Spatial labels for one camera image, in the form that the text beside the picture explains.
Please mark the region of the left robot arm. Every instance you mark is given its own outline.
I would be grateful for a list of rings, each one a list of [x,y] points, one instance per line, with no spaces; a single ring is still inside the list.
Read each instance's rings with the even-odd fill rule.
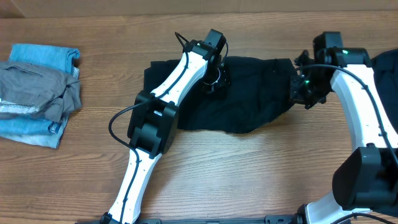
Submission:
[[[229,77],[225,74],[226,37],[210,30],[204,40],[188,41],[177,34],[183,54],[171,74],[150,93],[141,91],[134,105],[127,130],[129,164],[118,196],[100,223],[135,223],[150,176],[158,160],[171,147],[178,125],[179,106],[189,91],[198,87],[206,94],[225,89]]]

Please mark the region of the black shorts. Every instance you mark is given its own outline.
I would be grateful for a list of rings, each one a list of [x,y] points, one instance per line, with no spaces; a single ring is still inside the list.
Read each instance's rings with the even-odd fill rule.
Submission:
[[[180,104],[179,129],[250,133],[293,106],[289,88],[295,69],[290,59],[228,57],[225,67],[230,85],[206,94],[197,82]]]

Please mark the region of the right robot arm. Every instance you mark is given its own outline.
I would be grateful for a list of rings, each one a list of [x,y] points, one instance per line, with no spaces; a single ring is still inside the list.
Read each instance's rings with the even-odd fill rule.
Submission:
[[[310,109],[336,93],[349,127],[351,155],[335,171],[332,190],[303,204],[291,223],[349,223],[377,212],[397,216],[397,133],[383,107],[364,48],[346,48],[339,32],[324,32],[295,59],[289,99]]]

